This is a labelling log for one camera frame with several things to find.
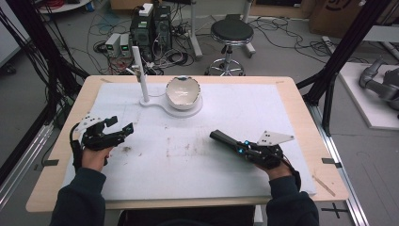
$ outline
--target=chair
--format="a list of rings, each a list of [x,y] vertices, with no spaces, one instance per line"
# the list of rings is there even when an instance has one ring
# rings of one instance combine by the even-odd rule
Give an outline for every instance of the chair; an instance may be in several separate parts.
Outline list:
[[[215,22],[211,27],[211,36],[214,40],[225,44],[222,54],[224,58],[215,60],[205,72],[206,75],[246,75],[244,67],[236,60],[231,59],[232,47],[243,46],[251,42],[253,29],[249,24],[237,19],[224,19]]]

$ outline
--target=sleeve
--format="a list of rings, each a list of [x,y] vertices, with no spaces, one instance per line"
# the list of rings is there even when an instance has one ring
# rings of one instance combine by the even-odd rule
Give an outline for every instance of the sleeve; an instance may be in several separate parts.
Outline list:
[[[319,213],[308,193],[298,192],[294,176],[269,182],[272,200],[266,206],[267,225],[319,225]]]
[[[102,173],[79,169],[71,183],[59,190],[50,225],[103,226],[105,200],[101,191],[104,182]]]

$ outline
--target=wooden tabletop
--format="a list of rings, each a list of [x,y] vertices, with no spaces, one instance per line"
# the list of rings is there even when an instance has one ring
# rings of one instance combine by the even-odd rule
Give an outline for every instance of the wooden tabletop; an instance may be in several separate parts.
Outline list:
[[[167,83],[174,76],[148,76],[149,83]],[[324,164],[322,158],[330,154],[321,139],[313,119],[290,77],[269,76],[194,76],[200,84],[275,84],[285,106],[289,120],[295,130],[295,138],[308,163],[316,185],[314,201],[343,201],[348,192],[334,164]],[[72,155],[69,132],[92,108],[98,90],[103,83],[136,83],[135,76],[92,75],[80,91],[72,111],[56,141],[49,159],[59,159],[57,166],[45,167],[26,204],[29,212],[51,212],[56,204],[58,190],[64,180],[65,170]],[[157,200],[106,202],[106,209],[159,208],[182,206],[210,206],[235,204],[263,204],[264,197],[200,199],[200,200]]]

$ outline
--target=floor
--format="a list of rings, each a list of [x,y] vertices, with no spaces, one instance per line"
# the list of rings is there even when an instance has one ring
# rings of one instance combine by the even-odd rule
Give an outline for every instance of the floor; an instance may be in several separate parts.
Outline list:
[[[106,58],[94,53],[92,46],[97,41],[106,40],[109,26],[104,26],[105,24],[117,24],[118,26],[112,26],[114,32],[127,31],[130,26],[130,14],[116,13],[110,9],[109,4],[102,2],[94,12],[89,13],[79,8],[57,14],[55,18],[64,38],[72,48],[73,57],[80,65],[90,74],[110,73],[107,72]],[[213,60],[222,57],[220,54],[222,46],[206,35],[209,34],[209,27],[213,20],[212,17],[197,19],[197,26],[202,27],[198,34],[203,34],[199,35],[203,58],[193,61],[189,67],[175,66],[164,69],[165,74],[201,75]],[[274,25],[288,23],[288,30],[302,37],[302,45],[321,40],[321,36],[309,33],[307,21],[275,20],[273,23]],[[318,52],[323,55],[318,56],[311,48],[299,49],[298,51],[302,54],[298,53],[292,48],[299,39],[298,36],[291,37],[284,30],[275,30],[270,22],[261,22],[261,24],[268,30],[264,33],[255,31],[252,44],[257,53],[252,58],[248,58],[244,51],[234,49],[233,57],[245,66],[247,75],[291,76],[299,82],[319,72],[324,62],[328,60],[327,55]],[[188,53],[192,54],[188,45],[185,44],[185,46],[188,48]],[[398,64],[398,61],[378,43],[368,41],[358,47],[350,60],[373,62],[378,56],[383,56],[392,65]],[[3,128],[0,131],[0,164],[3,164],[11,154],[45,106],[44,85],[35,75],[24,54],[17,54],[11,63],[17,69],[16,74],[4,72],[0,74],[0,95],[2,96],[0,127]],[[323,100],[320,102],[320,107],[323,109]],[[399,190],[399,178],[396,172],[399,170],[397,165],[399,131],[369,129],[340,79],[336,81],[330,131],[369,225],[398,225],[399,193],[396,191]],[[34,168],[40,164],[45,151],[51,148],[58,132],[58,129],[54,131],[54,135],[42,149],[38,159],[32,164],[6,206],[1,210],[0,225],[49,223],[51,216],[49,213],[27,213],[24,206],[40,176],[40,170],[34,170]],[[354,225],[344,202],[318,202],[317,207],[321,225]],[[116,225],[118,215],[118,211],[107,211],[105,225]]]

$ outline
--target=bowl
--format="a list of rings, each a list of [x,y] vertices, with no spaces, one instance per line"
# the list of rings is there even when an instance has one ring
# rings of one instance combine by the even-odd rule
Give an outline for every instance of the bowl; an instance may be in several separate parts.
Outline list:
[[[200,99],[200,84],[192,77],[175,77],[167,85],[168,103],[178,110],[189,110]]]

